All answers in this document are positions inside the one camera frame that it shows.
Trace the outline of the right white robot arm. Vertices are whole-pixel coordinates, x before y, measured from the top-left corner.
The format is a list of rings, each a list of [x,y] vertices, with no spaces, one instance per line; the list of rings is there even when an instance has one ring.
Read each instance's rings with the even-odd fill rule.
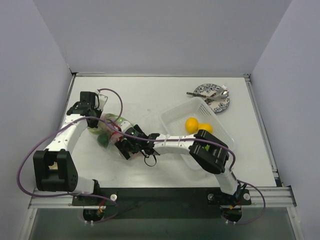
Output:
[[[207,130],[180,136],[160,133],[146,135],[136,124],[118,133],[120,137],[114,145],[125,159],[137,153],[145,158],[164,154],[191,156],[203,170],[215,175],[225,203],[233,204],[239,199],[241,184],[232,171],[236,155],[227,144]]]

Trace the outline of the yellow fake lemon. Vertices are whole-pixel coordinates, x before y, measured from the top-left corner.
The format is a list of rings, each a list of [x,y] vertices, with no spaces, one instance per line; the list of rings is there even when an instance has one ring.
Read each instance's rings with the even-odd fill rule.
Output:
[[[199,122],[194,117],[189,117],[185,121],[185,129],[189,134],[194,134],[198,131]]]

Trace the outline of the white plastic basket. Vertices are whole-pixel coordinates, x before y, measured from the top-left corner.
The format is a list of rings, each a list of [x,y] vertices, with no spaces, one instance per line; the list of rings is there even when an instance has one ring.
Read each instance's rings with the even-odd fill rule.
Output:
[[[191,117],[196,118],[198,124],[210,124],[213,127],[212,135],[225,143],[232,151],[235,149],[235,141],[230,133],[218,120],[213,110],[199,97],[193,97],[185,102],[171,106],[159,115],[162,126],[171,136],[191,135],[185,129],[185,122]]]

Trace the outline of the clear zip top bag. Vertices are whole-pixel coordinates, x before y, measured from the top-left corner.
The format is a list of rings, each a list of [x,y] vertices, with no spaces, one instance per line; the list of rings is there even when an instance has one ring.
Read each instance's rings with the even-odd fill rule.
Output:
[[[125,119],[124,117],[119,117],[118,115],[115,115],[113,113],[104,113],[100,117],[102,120],[107,121],[109,124],[111,124],[114,128],[118,129],[119,131],[123,128],[123,123],[128,124],[130,127],[133,126],[133,124]],[[99,121],[96,128],[87,127],[88,131],[93,135],[93,137],[97,141],[97,137],[100,134],[106,133],[109,136],[109,145],[114,145],[122,136],[115,132],[114,130],[107,127],[103,122]]]

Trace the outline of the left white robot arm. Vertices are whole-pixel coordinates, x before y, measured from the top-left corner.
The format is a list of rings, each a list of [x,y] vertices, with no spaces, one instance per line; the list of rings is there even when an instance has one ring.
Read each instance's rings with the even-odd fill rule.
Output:
[[[100,203],[102,193],[98,182],[79,176],[72,152],[84,130],[96,129],[108,97],[96,92],[82,91],[79,101],[66,112],[60,132],[44,149],[33,155],[36,186],[44,192],[84,194],[91,206]]]

